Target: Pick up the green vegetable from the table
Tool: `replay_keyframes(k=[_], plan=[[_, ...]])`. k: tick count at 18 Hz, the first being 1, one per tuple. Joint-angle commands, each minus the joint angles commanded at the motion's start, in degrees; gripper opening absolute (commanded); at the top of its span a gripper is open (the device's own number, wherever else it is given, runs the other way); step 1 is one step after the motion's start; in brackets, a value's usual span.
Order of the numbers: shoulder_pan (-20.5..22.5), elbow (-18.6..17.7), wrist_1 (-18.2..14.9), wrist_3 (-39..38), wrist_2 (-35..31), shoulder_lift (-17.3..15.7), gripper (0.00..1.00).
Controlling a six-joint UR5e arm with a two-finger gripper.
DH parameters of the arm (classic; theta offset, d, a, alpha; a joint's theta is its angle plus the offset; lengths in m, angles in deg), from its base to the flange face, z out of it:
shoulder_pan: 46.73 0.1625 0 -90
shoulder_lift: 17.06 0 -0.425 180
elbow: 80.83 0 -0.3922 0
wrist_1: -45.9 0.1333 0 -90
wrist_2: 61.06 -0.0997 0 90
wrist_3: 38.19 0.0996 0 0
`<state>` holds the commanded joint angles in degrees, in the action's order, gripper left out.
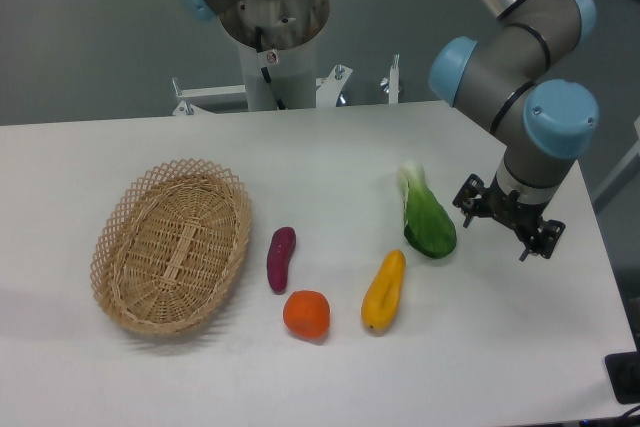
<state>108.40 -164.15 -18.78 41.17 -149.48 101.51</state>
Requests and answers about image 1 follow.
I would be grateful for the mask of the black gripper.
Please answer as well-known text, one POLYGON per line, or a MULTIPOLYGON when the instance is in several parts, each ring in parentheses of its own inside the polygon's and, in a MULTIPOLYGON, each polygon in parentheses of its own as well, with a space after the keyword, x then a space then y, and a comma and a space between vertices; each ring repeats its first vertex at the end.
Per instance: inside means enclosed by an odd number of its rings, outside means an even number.
POLYGON ((563 222, 542 218, 548 204, 549 201, 521 203, 518 191, 506 194, 497 181, 487 188, 476 174, 467 178, 453 199, 453 206, 464 216, 464 228, 468 228, 475 218, 491 217, 512 230, 524 245, 520 261, 530 255, 550 259, 564 233, 566 225, 563 222))

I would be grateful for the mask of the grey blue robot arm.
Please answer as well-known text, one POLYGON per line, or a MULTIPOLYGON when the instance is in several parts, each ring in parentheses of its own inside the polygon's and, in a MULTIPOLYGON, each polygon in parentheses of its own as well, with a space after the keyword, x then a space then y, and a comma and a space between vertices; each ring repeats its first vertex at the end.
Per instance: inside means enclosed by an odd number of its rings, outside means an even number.
MULTIPOLYGON (((329 0, 180 0, 199 20, 218 18, 236 43, 253 111, 334 107, 336 70, 315 73, 315 40, 329 0)), ((526 255, 550 258, 564 224, 543 214, 588 148, 599 107, 583 86, 544 74, 578 47, 596 21, 593 0, 483 0, 501 32, 488 45, 459 37, 434 60, 428 83, 505 145, 494 178, 471 176, 454 198, 467 220, 491 218, 513 231, 526 255)))

